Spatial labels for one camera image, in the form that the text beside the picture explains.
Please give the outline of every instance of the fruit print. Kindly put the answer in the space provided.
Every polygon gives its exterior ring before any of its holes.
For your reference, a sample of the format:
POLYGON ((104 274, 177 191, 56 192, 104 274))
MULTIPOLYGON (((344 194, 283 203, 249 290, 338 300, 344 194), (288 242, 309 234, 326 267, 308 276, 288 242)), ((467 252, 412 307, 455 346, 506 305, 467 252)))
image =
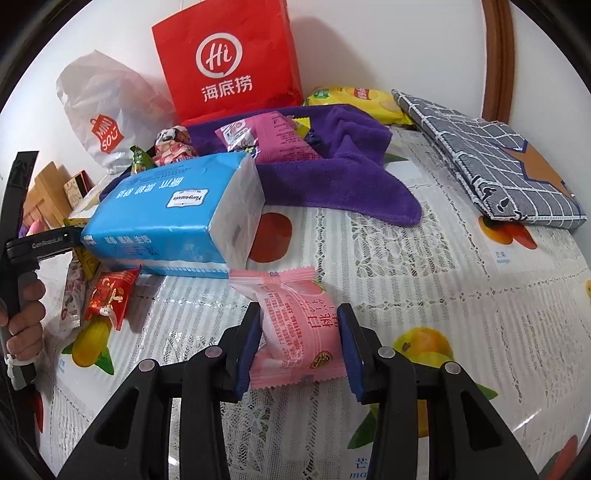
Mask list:
POLYGON ((555 453, 540 472, 541 480, 560 480, 577 456, 579 439, 573 435, 564 445, 564 448, 555 453))
MULTIPOLYGON (((454 360, 452 346, 449 344, 445 335, 429 327, 415 327, 410 329, 398 337, 393 347, 411 362, 427 365, 428 367, 440 368, 445 362, 454 360)), ((488 400, 492 400, 498 396, 494 390, 483 385, 477 385, 488 400)), ((351 437, 347 445, 348 449, 360 448, 374 441, 375 430, 378 424, 378 411, 379 405, 377 403, 370 405, 369 413, 351 437)), ((429 436, 426 400, 417 401, 417 420, 419 438, 429 436)))
POLYGON ((538 245, 531 237, 525 225, 518 222, 500 222, 488 217, 478 217, 478 225, 489 239, 501 245, 510 245, 516 240, 524 247, 535 250, 538 245))
POLYGON ((326 291, 318 281, 313 280, 290 281, 285 286, 303 295, 322 295, 326 291))
POLYGON ((290 246, 291 232, 291 221, 285 215, 263 213, 248 258, 258 263, 283 258, 290 246))
POLYGON ((107 347, 112 323, 108 317, 95 316, 88 321, 76 339, 62 350, 71 355, 72 361, 82 368, 96 365, 109 375, 114 375, 111 353, 107 347))
POLYGON ((538 246, 535 244, 534 239, 525 228, 525 225, 517 222, 504 222, 503 230, 511 235, 517 242, 530 250, 535 250, 538 246))
POLYGON ((424 352, 437 352, 453 360, 452 347, 445 335, 429 327, 416 327, 409 330, 398 337, 393 347, 407 358, 424 352))
POLYGON ((513 237, 503 230, 500 223, 483 216, 478 219, 480 229, 488 238, 501 245, 510 245, 513 243, 513 237))

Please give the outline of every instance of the small box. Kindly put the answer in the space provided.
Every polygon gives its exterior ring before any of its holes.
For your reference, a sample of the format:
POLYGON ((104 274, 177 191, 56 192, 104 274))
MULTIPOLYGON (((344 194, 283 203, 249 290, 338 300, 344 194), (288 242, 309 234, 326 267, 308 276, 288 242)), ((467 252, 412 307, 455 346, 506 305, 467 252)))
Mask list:
POLYGON ((246 266, 264 203, 248 153, 197 157, 123 180, 82 241, 111 269, 227 278, 246 266))
POLYGON ((88 175, 84 170, 78 172, 70 180, 64 183, 64 191, 68 197, 68 202, 75 209, 82 199, 88 194, 89 181, 88 175))

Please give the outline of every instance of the red paper bag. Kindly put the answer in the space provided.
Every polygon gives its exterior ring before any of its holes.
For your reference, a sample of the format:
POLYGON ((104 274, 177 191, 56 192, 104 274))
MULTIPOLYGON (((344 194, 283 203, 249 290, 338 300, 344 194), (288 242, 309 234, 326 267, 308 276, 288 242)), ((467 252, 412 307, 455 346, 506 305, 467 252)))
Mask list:
POLYGON ((285 0, 205 0, 152 31, 185 124, 301 105, 285 0))

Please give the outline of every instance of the human hand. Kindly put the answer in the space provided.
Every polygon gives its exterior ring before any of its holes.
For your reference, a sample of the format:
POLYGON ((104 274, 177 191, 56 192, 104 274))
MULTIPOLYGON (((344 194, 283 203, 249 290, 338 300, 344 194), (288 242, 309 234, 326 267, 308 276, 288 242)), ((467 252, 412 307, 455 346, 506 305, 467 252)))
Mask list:
POLYGON ((45 307, 39 301, 45 295, 45 285, 41 280, 27 285, 22 296, 30 304, 8 320, 5 311, 0 309, 0 326, 8 324, 8 330, 13 337, 6 342, 8 352, 17 360, 30 360, 35 357, 43 347, 43 327, 41 320, 45 316, 45 307))

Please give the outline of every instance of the pink candy wrapper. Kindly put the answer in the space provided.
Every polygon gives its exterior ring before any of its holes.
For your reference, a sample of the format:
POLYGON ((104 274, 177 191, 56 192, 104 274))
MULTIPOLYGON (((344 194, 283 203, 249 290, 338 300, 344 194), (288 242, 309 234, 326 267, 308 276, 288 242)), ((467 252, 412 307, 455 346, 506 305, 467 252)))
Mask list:
POLYGON ((256 163, 321 158, 296 131, 293 120, 279 112, 261 113, 216 130, 228 151, 247 150, 256 163))
POLYGON ((231 270, 230 285, 261 305, 265 345, 251 366, 251 388, 346 376, 335 304, 313 267, 284 272, 231 270))
POLYGON ((167 128, 156 139, 156 156, 152 159, 157 167, 197 157, 197 152, 190 145, 191 137, 181 125, 167 128))

